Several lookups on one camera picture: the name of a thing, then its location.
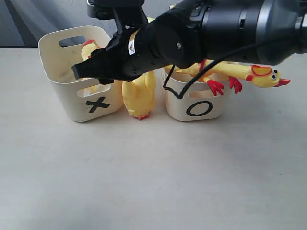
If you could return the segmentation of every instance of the tabletop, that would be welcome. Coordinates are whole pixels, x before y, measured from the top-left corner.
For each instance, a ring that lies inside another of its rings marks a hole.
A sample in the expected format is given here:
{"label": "tabletop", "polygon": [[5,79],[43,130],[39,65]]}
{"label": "tabletop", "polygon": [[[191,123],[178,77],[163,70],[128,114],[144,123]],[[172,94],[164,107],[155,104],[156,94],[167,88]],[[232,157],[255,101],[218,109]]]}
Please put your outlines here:
{"label": "tabletop", "polygon": [[307,56],[218,119],[67,118],[37,49],[0,49],[0,229],[307,229]]}

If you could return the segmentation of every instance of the white basket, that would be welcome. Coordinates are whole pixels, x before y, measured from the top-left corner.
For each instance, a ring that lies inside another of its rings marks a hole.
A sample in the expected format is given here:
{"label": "white basket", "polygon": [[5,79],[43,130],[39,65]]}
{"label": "white basket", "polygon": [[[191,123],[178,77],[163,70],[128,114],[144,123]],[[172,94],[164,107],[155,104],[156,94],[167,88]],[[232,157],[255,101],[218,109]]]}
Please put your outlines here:
{"label": "white basket", "polygon": [[[174,72],[167,86],[180,93],[191,78],[188,74]],[[165,91],[169,115],[178,121],[208,120],[220,117],[232,90],[229,87],[228,76],[212,74],[210,78],[224,85],[223,96],[214,96],[209,86],[201,82],[193,84],[183,99],[177,99],[170,91]]]}
{"label": "white basket", "polygon": [[[95,40],[101,48],[107,46],[110,37],[100,27],[82,26],[50,33],[38,43],[45,74],[68,117],[76,122],[89,121],[120,109],[123,105],[122,82],[99,85],[96,79],[75,80],[71,67],[82,62],[83,44],[62,48],[61,40],[84,36]],[[97,93],[85,96],[86,88],[96,86]]]}

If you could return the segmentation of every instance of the black letter o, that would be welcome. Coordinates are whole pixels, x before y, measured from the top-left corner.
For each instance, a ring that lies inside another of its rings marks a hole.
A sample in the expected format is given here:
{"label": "black letter o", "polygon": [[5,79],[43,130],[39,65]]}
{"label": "black letter o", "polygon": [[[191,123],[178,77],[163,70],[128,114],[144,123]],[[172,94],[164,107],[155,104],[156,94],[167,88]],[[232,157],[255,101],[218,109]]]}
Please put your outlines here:
{"label": "black letter o", "polygon": [[[209,108],[206,112],[202,113],[202,114],[193,114],[192,113],[192,109],[194,109],[197,105],[199,104],[208,104],[209,105]],[[205,116],[207,115],[208,113],[210,113],[213,109],[213,104],[211,102],[197,102],[193,105],[191,105],[188,109],[187,109],[187,115],[189,116],[193,116],[193,117],[198,117],[198,116]]]}

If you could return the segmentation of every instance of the yellow rubber chicken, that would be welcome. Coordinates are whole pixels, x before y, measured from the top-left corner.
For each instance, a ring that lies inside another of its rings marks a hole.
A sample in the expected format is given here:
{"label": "yellow rubber chicken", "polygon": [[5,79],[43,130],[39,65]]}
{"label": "yellow rubber chicken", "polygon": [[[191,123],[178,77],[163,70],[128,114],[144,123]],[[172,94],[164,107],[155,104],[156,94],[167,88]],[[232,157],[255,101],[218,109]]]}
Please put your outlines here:
{"label": "yellow rubber chicken", "polygon": [[[87,41],[83,45],[83,48],[81,50],[82,60],[86,61],[87,59],[89,59],[91,57],[91,53],[96,49],[99,49],[99,46],[97,46],[94,40]],[[95,91],[96,91],[96,86],[92,86],[92,87],[83,89],[83,95],[88,96],[88,95],[95,93]]]}
{"label": "yellow rubber chicken", "polygon": [[[200,64],[194,64],[187,69],[175,68],[176,73],[189,74],[195,77],[207,65],[212,63],[212,60],[205,60]],[[171,66],[165,67],[166,71],[170,71]],[[222,73],[229,76],[230,88],[235,88],[236,94],[242,91],[242,84],[238,79],[246,80],[260,88],[279,87],[287,85],[291,80],[280,78],[281,73],[267,66],[243,66],[230,64],[225,61],[217,64],[210,71],[204,74],[199,81],[209,85],[212,93],[217,96],[217,93],[223,95],[224,86],[210,78],[213,73]]]}
{"label": "yellow rubber chicken", "polygon": [[124,104],[131,116],[139,120],[149,117],[155,108],[155,89],[154,71],[147,72],[132,82],[123,82]]}

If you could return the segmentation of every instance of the x symbol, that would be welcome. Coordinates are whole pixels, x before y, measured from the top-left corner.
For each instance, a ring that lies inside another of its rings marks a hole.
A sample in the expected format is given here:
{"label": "x symbol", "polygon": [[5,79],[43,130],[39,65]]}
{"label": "x symbol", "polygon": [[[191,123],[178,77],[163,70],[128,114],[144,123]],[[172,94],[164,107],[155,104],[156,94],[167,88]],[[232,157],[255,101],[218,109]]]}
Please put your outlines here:
{"label": "x symbol", "polygon": [[98,99],[97,102],[86,102],[86,105],[93,106],[92,109],[90,110],[90,113],[95,112],[98,107],[107,109],[110,106],[110,104],[102,103],[104,100],[105,97],[101,97]]}

